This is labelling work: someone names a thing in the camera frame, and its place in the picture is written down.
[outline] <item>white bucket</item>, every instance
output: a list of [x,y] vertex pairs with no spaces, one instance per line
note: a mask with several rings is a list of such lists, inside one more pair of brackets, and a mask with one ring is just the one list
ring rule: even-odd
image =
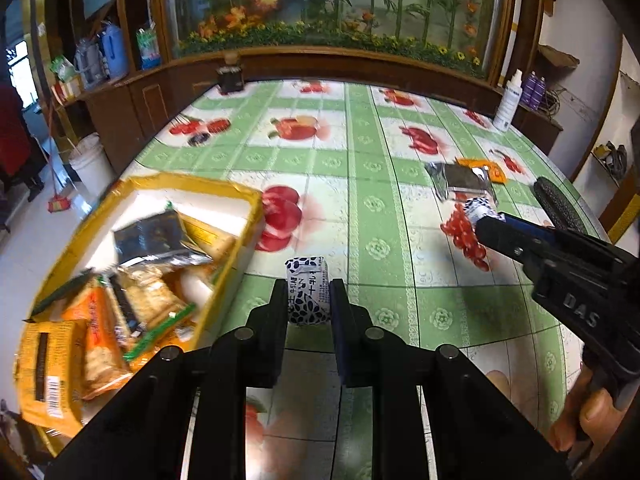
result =
[[97,197],[115,178],[98,134],[86,136],[69,156],[69,163],[86,186],[87,191]]

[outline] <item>purple bottle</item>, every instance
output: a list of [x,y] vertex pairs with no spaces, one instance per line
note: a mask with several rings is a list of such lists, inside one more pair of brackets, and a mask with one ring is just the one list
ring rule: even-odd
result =
[[546,83],[545,78],[540,78],[536,81],[536,86],[533,89],[533,94],[531,94],[531,101],[529,101],[529,107],[532,110],[537,110],[540,106],[540,102],[545,95]]
[[520,104],[529,105],[531,101],[531,95],[533,94],[533,89],[536,87],[536,82],[538,78],[536,77],[535,72],[531,72],[524,81],[524,85],[522,85],[522,95],[520,97]]

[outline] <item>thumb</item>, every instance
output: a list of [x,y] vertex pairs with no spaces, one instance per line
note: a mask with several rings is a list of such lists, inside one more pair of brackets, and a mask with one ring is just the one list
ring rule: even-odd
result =
[[613,407],[611,395],[604,388],[591,394],[580,409],[580,425],[600,453],[618,429],[625,412]]

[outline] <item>red broom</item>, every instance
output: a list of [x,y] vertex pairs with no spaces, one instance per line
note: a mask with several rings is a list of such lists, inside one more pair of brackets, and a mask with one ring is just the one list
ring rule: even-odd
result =
[[[55,144],[53,140],[53,136],[51,135],[51,125],[53,122],[53,100],[49,102],[49,139],[53,144]],[[49,167],[51,168],[51,180],[53,184],[53,197],[47,203],[47,210],[50,213],[55,213],[56,211],[65,211],[71,207],[71,202],[65,196],[60,196],[56,191],[56,181],[60,184],[60,191],[62,192],[62,183],[58,180],[58,176],[56,172],[53,171],[53,146],[51,147],[51,153],[49,153]]]

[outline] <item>blue pitcher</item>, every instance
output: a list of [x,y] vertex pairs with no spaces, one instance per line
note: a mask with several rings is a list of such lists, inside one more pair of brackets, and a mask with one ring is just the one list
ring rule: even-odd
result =
[[129,71],[129,59],[124,49],[122,30],[113,23],[107,23],[104,29],[102,49],[107,59],[111,79],[124,76]]

